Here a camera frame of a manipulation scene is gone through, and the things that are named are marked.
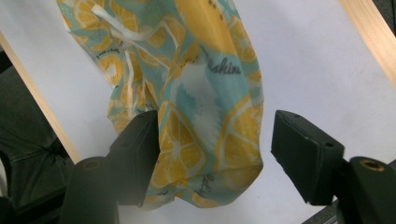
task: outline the fabric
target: fabric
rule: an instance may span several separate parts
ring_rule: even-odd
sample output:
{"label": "fabric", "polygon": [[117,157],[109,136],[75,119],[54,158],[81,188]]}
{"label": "fabric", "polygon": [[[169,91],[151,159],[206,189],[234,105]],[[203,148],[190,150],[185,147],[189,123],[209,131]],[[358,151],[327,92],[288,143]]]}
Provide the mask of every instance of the fabric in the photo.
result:
{"label": "fabric", "polygon": [[114,88],[120,133],[159,111],[145,206],[231,203],[259,175],[262,76],[232,0],[58,0],[70,34]]}
{"label": "fabric", "polygon": [[0,158],[15,208],[65,187],[73,166],[14,67],[0,75]]}

